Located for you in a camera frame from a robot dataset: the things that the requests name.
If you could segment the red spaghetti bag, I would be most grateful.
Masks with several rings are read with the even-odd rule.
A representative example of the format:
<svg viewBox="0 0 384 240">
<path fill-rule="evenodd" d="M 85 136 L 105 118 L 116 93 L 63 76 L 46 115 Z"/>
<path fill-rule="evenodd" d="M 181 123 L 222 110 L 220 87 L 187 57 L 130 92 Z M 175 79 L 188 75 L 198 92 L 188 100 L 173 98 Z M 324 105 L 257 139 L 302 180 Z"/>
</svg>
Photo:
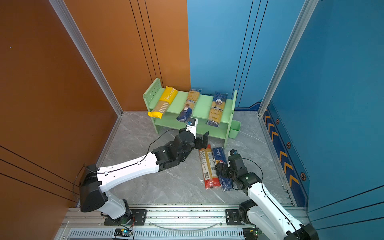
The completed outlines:
<svg viewBox="0 0 384 240">
<path fill-rule="evenodd" d="M 216 161 L 213 156 L 211 145 L 207 148 L 199 150 L 203 178 L 206 189 L 221 187 L 220 180 L 216 175 Z"/>
</svg>

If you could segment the blue yellow pasta bag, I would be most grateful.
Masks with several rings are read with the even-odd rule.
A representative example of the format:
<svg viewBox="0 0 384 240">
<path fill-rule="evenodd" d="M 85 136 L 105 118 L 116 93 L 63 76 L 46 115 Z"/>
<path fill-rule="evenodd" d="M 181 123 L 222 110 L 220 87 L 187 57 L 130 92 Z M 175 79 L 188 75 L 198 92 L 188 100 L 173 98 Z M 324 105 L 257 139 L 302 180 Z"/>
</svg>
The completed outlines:
<svg viewBox="0 0 384 240">
<path fill-rule="evenodd" d="M 223 116 L 228 94 L 215 92 L 206 125 L 218 128 Z"/>
</svg>

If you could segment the yellow blue spaghetti bag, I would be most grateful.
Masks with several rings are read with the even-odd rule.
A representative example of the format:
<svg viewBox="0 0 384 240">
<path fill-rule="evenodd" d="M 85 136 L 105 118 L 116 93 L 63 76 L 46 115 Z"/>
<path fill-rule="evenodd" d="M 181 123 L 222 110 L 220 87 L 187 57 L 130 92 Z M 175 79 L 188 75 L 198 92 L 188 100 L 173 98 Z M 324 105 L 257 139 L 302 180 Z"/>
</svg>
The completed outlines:
<svg viewBox="0 0 384 240">
<path fill-rule="evenodd" d="M 177 120 L 182 123 L 187 123 L 192 116 L 195 105 L 199 99 L 201 89 L 190 89 L 183 110 L 177 117 Z"/>
</svg>

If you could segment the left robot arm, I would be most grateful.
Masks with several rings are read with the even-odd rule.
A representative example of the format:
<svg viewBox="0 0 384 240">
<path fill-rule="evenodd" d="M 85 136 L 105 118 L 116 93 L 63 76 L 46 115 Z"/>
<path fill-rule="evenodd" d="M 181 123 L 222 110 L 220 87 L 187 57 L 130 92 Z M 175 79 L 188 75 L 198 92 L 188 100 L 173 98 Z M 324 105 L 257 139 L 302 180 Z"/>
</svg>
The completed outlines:
<svg viewBox="0 0 384 240">
<path fill-rule="evenodd" d="M 208 146 L 209 133 L 197 137 L 190 131 L 179 131 L 173 141 L 142 157 L 118 165 L 85 167 L 80 181 L 80 209 L 83 213 L 100 212 L 107 220 L 125 224 L 132 219 L 128 201 L 111 193 L 111 189 L 138 177 L 158 173 L 184 162 L 192 150 Z"/>
</svg>

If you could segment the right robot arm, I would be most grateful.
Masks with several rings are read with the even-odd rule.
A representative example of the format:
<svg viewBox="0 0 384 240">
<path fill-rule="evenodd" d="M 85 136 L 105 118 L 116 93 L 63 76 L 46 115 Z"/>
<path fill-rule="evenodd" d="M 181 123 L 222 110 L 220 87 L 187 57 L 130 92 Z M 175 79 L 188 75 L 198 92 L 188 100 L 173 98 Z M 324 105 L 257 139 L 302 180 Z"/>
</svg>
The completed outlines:
<svg viewBox="0 0 384 240">
<path fill-rule="evenodd" d="M 231 150 L 229 163 L 216 166 L 219 176 L 230 178 L 235 190 L 249 197 L 239 205 L 240 220 L 255 225 L 270 240 L 318 240 L 315 228 L 293 217 L 267 190 L 264 177 L 248 171 L 244 160 L 237 150 Z"/>
</svg>

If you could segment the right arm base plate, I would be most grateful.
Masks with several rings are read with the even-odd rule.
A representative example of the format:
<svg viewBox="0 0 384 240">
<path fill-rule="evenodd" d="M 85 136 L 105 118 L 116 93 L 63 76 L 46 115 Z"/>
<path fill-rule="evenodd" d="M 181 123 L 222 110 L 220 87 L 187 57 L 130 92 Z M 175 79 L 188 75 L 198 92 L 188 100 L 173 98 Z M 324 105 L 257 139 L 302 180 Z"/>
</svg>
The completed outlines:
<svg viewBox="0 0 384 240">
<path fill-rule="evenodd" d="M 249 225 L 247 213 L 242 209 L 226 209 L 226 223 L 228 226 Z"/>
</svg>

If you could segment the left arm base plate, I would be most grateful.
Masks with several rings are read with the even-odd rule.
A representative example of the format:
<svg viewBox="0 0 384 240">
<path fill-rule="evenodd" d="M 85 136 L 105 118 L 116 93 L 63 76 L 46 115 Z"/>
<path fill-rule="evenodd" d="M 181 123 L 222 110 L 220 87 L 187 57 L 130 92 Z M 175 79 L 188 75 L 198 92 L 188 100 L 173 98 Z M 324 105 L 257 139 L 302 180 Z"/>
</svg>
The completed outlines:
<svg viewBox="0 0 384 240">
<path fill-rule="evenodd" d="M 146 209 L 135 209 L 131 210 L 129 216 L 122 216 L 117 220 L 112 220 L 109 217 L 105 217 L 105 226 L 144 226 L 147 218 Z"/>
</svg>

